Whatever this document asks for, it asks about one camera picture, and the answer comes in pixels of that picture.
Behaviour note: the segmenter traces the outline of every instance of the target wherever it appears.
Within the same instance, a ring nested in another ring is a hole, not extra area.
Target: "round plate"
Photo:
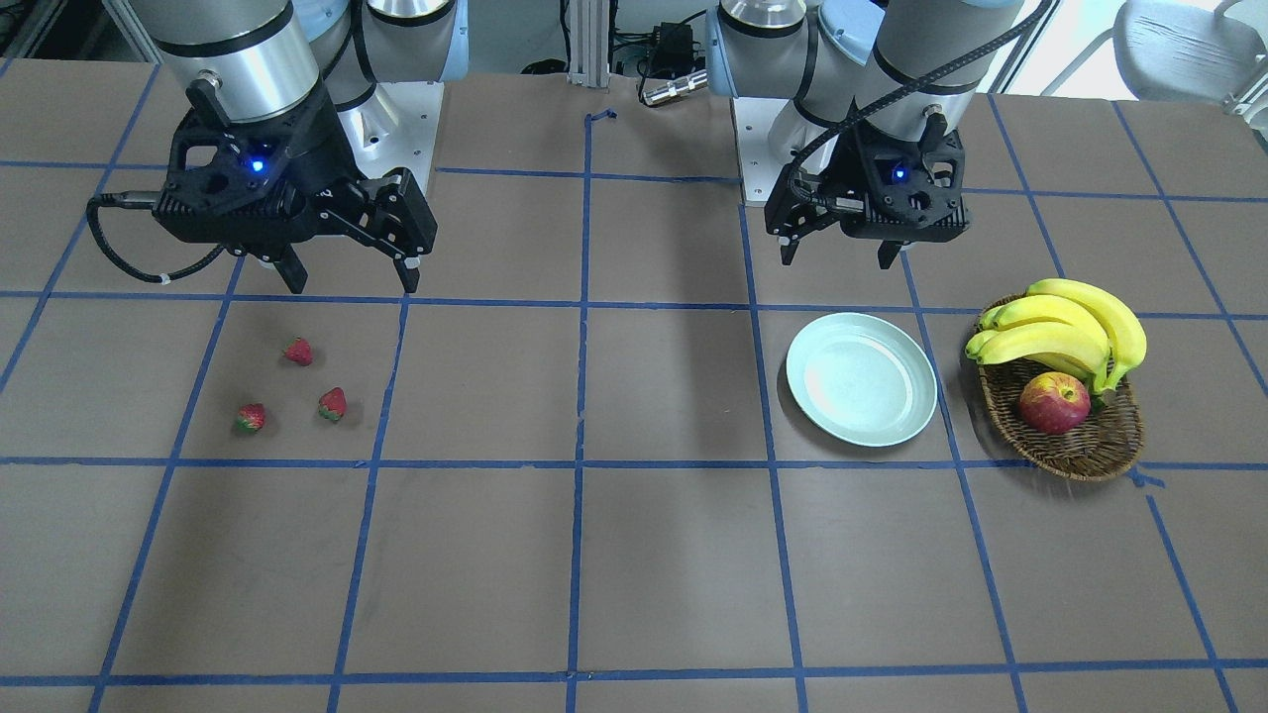
[[[894,445],[921,433],[937,407],[924,350],[896,326],[855,312],[806,325],[789,346],[789,387],[829,434],[858,445]]]

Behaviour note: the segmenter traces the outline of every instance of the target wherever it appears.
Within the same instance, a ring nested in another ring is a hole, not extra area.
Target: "basket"
[[[987,310],[1018,297],[1022,296],[1004,297]],[[980,330],[974,324],[974,332]],[[1107,481],[1131,469],[1145,445],[1145,426],[1131,383],[1122,379],[1116,391],[1104,392],[1103,409],[1069,431],[1051,435],[1027,425],[1017,410],[1017,400],[1026,384],[1050,370],[1030,359],[978,367],[987,411],[1004,440],[1040,468],[1063,478]]]

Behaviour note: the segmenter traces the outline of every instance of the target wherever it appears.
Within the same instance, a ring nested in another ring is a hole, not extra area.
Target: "fruit basket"
[[[983,313],[1018,297],[1004,297],[987,306]],[[1004,440],[1040,468],[1063,478],[1107,481],[1131,469],[1145,445],[1145,428],[1129,379],[1123,378],[1116,391],[1107,391],[1104,407],[1087,421],[1064,434],[1050,435],[1028,426],[1017,411],[1026,384],[1050,370],[1030,359],[978,367],[987,411]]]

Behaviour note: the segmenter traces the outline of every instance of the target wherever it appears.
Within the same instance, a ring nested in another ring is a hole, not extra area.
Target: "strawberry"
[[[237,428],[255,433],[264,428],[264,403],[247,403],[238,409],[237,419],[233,421]]]
[[[322,395],[317,401],[317,412],[322,419],[337,421],[347,412],[347,400],[344,398],[344,389],[337,386]]]
[[[281,355],[301,367],[307,367],[313,363],[313,348],[308,344],[308,340],[302,336],[297,336],[290,340],[290,344],[287,345],[287,350],[283,351]]]

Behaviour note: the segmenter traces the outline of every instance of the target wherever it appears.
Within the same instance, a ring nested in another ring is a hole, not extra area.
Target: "apple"
[[[1018,407],[1023,421],[1055,435],[1082,424],[1092,411],[1092,398],[1079,379],[1061,372],[1046,372],[1026,384]]]

